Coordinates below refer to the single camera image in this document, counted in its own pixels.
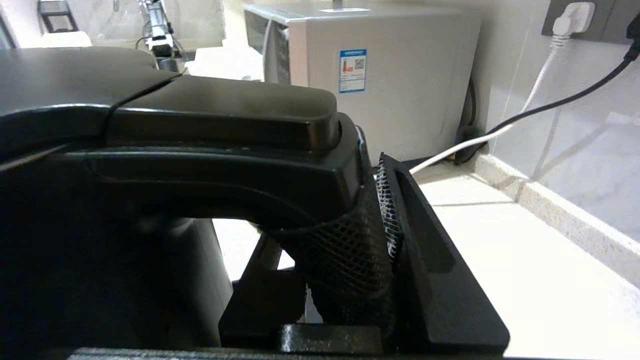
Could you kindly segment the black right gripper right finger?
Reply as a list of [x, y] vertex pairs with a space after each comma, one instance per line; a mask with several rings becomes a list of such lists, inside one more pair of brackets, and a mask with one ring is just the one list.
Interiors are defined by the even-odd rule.
[[510, 333], [402, 162], [386, 153], [375, 176], [393, 269], [398, 353], [502, 357]]

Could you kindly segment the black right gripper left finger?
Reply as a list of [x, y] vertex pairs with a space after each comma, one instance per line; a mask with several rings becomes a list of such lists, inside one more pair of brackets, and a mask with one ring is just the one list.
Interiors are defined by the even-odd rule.
[[278, 347], [281, 330], [306, 310], [306, 281], [278, 269], [282, 248], [262, 234], [218, 323], [224, 347]]

